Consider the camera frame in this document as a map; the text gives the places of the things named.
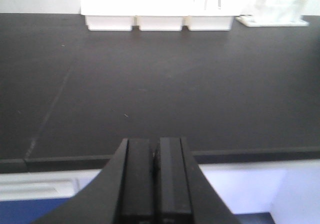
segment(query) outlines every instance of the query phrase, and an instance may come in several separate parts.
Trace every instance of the black table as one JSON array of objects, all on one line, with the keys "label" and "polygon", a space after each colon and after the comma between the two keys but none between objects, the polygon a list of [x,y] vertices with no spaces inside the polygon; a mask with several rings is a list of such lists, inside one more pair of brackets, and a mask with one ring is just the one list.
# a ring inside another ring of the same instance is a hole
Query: black table
[{"label": "black table", "polygon": [[104,166],[185,136],[199,163],[320,157],[320,17],[230,32],[89,32],[0,15],[0,173]]}]

